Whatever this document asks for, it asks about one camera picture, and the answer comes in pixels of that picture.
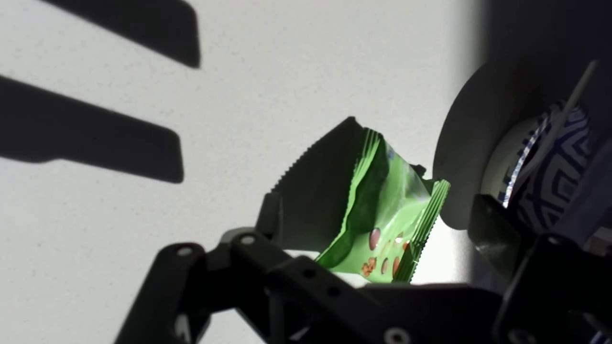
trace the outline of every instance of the white surface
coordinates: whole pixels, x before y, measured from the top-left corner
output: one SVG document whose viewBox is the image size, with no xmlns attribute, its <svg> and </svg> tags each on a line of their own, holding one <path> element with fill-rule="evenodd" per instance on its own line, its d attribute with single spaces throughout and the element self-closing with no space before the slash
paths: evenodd
<svg viewBox="0 0 612 344">
<path fill-rule="evenodd" d="M 431 169 L 478 66 L 476 1 L 191 3 L 200 69 L 44 2 L 2 2 L 0 75 L 173 129 L 185 168 L 176 185 L 0 158 L 2 342 L 112 342 L 160 248 L 212 249 L 252 225 L 284 170 L 347 116 Z M 465 280 L 466 246 L 438 221 L 416 281 Z M 205 342 L 259 339 L 227 312 Z"/>
</svg>

